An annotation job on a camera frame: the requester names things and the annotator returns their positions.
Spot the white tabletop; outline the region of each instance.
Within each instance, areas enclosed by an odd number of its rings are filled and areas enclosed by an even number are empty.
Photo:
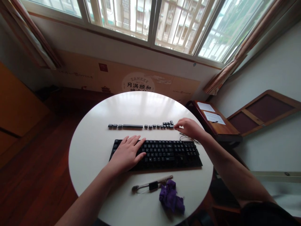
[[[108,163],[115,139],[141,135],[147,140],[179,140],[177,130],[109,129],[108,124],[153,125],[187,117],[198,120],[182,104],[157,93],[127,92],[114,95],[92,108],[77,126],[69,151],[69,170],[76,193],[81,195]],[[127,172],[110,191],[98,217],[111,226],[176,225],[189,217],[203,201],[212,179],[213,165],[201,145],[196,144],[201,169]],[[173,175],[177,195],[184,197],[185,214],[170,215],[159,201],[160,190],[133,194],[134,185]]]

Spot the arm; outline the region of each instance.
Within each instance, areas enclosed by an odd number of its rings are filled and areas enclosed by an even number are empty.
[[[194,120],[180,119],[174,128],[190,138],[198,140],[203,145],[214,168],[241,207],[250,202],[276,203],[262,184]]]
[[[122,172],[133,168],[145,155],[136,156],[145,138],[137,143],[140,136],[125,137],[110,162],[100,171],[93,182],[79,196],[68,211],[56,223],[61,225],[92,225],[107,197],[113,180]]]

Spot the curtain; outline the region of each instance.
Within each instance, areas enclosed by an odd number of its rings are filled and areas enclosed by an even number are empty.
[[[247,57],[249,51],[256,45],[256,43],[265,35],[267,28],[279,19],[279,14],[285,14],[288,5],[292,6],[295,1],[275,0],[269,10],[259,20],[256,26],[251,30],[248,36],[241,44],[239,50],[234,56],[233,60],[227,64],[203,89],[205,93],[216,95],[219,89],[229,76],[238,68],[238,66]]]
[[[20,0],[0,1],[0,13],[38,67],[55,70],[62,66]]]

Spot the poster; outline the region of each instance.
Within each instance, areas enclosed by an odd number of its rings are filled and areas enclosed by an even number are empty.
[[[56,50],[64,67],[52,71],[62,87],[118,94],[148,91],[168,96],[185,105],[199,81]]]

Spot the purple cloth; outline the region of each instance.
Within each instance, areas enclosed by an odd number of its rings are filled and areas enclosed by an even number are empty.
[[[163,207],[171,209],[172,212],[178,210],[181,214],[184,214],[184,201],[183,198],[177,196],[176,183],[173,180],[169,180],[166,186],[161,184],[159,200]]]

